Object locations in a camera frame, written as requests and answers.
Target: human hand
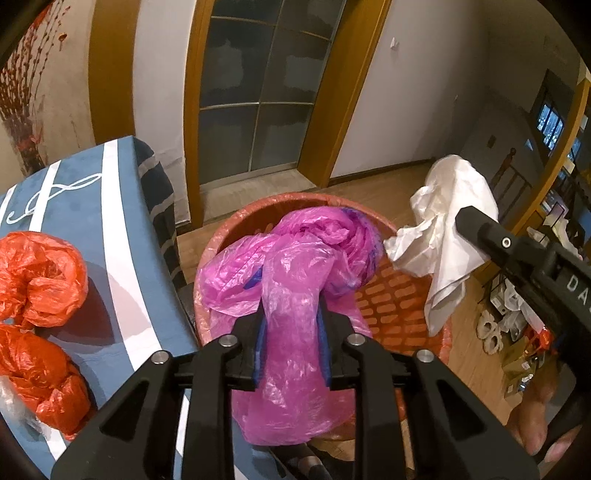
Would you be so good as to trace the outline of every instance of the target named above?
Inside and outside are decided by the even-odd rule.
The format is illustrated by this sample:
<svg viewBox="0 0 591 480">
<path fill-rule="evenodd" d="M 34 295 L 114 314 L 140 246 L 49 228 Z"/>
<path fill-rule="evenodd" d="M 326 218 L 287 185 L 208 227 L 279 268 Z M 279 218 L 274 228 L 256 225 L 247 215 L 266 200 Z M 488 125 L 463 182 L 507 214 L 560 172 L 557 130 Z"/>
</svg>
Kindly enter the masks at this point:
<svg viewBox="0 0 591 480">
<path fill-rule="evenodd" d="M 545 413 L 546 404 L 552 399 L 558 388 L 558 364 L 555 358 L 548 360 L 536 372 L 527 385 L 521 404 L 517 405 L 507 422 L 507 429 L 530 455 L 535 455 L 542 448 L 548 434 Z M 545 456 L 545 462 L 557 462 L 573 443 L 581 427 L 562 435 L 552 445 Z"/>
</svg>

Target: clear plastic bag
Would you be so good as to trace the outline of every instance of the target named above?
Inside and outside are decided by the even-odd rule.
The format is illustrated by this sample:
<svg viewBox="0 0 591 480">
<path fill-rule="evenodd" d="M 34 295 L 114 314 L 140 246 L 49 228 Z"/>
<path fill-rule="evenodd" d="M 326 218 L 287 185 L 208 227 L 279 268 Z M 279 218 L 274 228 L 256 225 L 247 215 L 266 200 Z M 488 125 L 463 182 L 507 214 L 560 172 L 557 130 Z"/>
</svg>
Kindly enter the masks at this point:
<svg viewBox="0 0 591 480">
<path fill-rule="evenodd" d="M 232 394 L 232 413 L 255 445 L 292 445 L 328 432 L 355 411 L 353 391 L 331 392 L 320 369 L 316 313 L 324 290 L 329 309 L 370 336 L 354 292 L 382 255 L 379 233 L 351 209 L 315 207 L 288 214 L 268 235 L 244 237 L 197 273 L 211 308 L 212 337 L 229 333 L 262 298 L 267 358 L 255 392 Z"/>
<path fill-rule="evenodd" d="M 0 377 L 0 413 L 5 419 L 27 423 L 42 432 L 39 420 L 18 396 L 8 377 Z"/>
</svg>

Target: frosted glass panel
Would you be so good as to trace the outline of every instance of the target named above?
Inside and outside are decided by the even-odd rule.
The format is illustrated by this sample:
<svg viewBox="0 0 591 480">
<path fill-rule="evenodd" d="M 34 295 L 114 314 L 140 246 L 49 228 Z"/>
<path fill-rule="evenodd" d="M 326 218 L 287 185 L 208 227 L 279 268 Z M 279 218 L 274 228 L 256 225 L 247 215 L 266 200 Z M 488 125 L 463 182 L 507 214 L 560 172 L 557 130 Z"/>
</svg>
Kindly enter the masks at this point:
<svg viewBox="0 0 591 480">
<path fill-rule="evenodd" d="M 329 42 L 278 28 L 271 52 L 263 102 L 313 102 Z"/>
<path fill-rule="evenodd" d="M 201 106 L 257 102 L 273 28 L 212 18 L 201 81 Z"/>
<path fill-rule="evenodd" d="M 285 0 L 279 25 L 331 38 L 345 0 Z"/>
<path fill-rule="evenodd" d="M 261 105 L 252 169 L 297 162 L 311 111 L 306 105 Z"/>
<path fill-rule="evenodd" d="M 217 0 L 213 6 L 213 15 L 249 18 L 275 24 L 280 8 L 281 0 Z"/>
<path fill-rule="evenodd" d="M 248 171 L 256 109 L 238 106 L 199 113 L 199 183 Z"/>
</svg>

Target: red plastic bag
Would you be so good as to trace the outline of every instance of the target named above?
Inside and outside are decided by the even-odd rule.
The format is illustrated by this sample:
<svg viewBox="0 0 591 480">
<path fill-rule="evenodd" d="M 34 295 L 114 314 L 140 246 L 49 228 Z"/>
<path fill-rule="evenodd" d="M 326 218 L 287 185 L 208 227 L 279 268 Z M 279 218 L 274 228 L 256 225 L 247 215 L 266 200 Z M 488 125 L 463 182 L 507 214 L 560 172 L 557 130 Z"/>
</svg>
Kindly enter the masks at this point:
<svg viewBox="0 0 591 480">
<path fill-rule="evenodd" d="M 61 326 L 87 293 L 86 264 L 68 242 L 39 232 L 11 232 L 0 239 L 0 321 Z"/>
<path fill-rule="evenodd" d="M 67 436 L 76 434 L 90 412 L 86 384 L 58 345 L 0 325 L 0 375 L 6 375 L 39 421 Z"/>
</svg>

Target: plastic basket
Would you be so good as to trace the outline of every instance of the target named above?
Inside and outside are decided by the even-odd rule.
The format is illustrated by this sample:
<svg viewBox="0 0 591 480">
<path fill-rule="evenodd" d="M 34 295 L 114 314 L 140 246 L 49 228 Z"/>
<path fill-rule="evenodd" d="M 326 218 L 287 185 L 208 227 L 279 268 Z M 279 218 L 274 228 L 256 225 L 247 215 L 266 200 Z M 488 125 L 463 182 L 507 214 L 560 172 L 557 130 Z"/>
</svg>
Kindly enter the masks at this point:
<svg viewBox="0 0 591 480">
<path fill-rule="evenodd" d="M 205 248 L 199 266 L 205 265 L 224 248 L 245 235 L 269 232 L 287 213 L 315 206 L 351 207 L 367 215 L 378 228 L 382 238 L 396 233 L 396 227 L 385 217 L 350 200 L 319 193 L 284 193 L 247 205 L 226 220 Z M 376 275 L 355 293 L 357 305 L 374 338 L 387 350 L 411 355 L 428 348 L 445 364 L 452 348 L 452 331 L 447 322 L 435 337 L 427 335 L 424 305 L 431 286 L 431 277 L 414 278 L 395 270 L 386 256 L 378 265 Z M 195 288 L 195 324 L 202 345 L 212 340 L 209 331 L 209 309 L 201 304 Z M 406 418 L 404 403 L 397 392 L 401 420 Z M 346 440 L 355 436 L 354 420 L 323 435 L 324 439 Z"/>
</svg>

